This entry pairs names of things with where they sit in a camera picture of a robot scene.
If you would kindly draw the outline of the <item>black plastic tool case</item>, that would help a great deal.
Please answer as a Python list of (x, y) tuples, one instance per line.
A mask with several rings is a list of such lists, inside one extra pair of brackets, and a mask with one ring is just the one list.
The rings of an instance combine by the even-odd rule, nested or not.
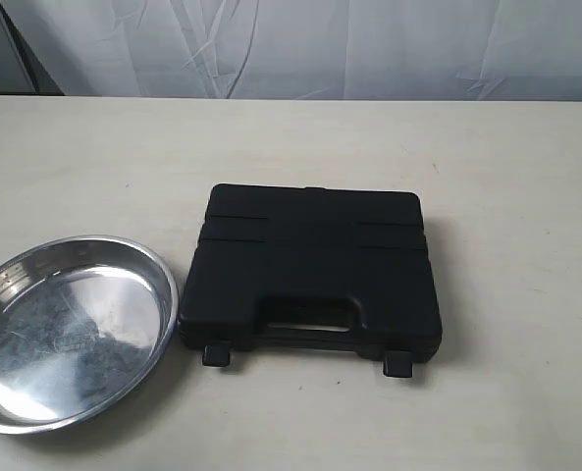
[(206, 366), (263, 347), (348, 351), (408, 378), (443, 325), (418, 196), (219, 183), (180, 301)]

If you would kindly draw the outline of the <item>round stainless steel tray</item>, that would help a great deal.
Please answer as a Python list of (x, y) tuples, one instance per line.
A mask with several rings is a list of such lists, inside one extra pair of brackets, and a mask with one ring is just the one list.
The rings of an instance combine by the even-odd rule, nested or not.
[(106, 411), (163, 356), (179, 291), (129, 239), (77, 235), (0, 265), (0, 434), (62, 429)]

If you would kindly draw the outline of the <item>white backdrop curtain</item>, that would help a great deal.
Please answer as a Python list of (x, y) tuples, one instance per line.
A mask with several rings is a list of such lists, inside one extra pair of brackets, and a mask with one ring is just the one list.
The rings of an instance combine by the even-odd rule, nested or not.
[(67, 95), (582, 101), (582, 1), (6, 1)]

